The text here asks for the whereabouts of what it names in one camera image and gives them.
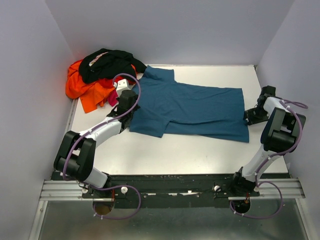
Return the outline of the teal blue t shirt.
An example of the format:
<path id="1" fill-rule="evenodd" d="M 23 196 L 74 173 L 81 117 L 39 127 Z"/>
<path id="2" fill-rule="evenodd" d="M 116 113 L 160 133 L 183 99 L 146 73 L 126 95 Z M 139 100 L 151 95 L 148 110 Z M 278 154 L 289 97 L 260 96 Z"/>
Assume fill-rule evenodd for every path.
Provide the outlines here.
<path id="1" fill-rule="evenodd" d="M 250 141 L 242 89 L 178 83 L 174 70 L 151 66 L 139 83 L 133 87 L 141 95 L 131 132 L 158 138 L 177 134 Z"/>

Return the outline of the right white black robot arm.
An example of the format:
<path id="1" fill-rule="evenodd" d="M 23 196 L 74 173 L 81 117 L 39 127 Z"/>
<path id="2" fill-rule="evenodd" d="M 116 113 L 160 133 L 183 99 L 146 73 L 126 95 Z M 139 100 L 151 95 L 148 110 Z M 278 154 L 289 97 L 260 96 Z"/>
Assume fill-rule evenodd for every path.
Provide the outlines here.
<path id="1" fill-rule="evenodd" d="M 306 117 L 296 113 L 290 104 L 307 109 L 300 102 L 289 101 L 276 96 L 274 86 L 264 86 L 254 108 L 244 112 L 247 124 L 265 122 L 260 137 L 261 146 L 254 157 L 237 171 L 230 183 L 230 191 L 236 195 L 251 193 L 258 187 L 258 180 L 267 168 L 279 157 L 293 152 L 301 138 Z"/>

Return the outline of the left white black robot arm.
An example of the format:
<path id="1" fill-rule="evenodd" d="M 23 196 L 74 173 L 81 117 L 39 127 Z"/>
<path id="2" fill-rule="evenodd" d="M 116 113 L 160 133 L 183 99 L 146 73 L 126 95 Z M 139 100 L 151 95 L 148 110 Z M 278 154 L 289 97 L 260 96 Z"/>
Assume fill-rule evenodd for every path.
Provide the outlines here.
<path id="1" fill-rule="evenodd" d="M 53 163 L 64 180 L 74 179 L 91 185 L 101 198 L 110 194 L 109 175 L 94 167 L 96 148 L 129 127 L 134 112 L 140 108 L 138 100 L 139 95 L 133 90 L 124 90 L 118 104 L 102 122 L 81 132 L 65 133 Z"/>

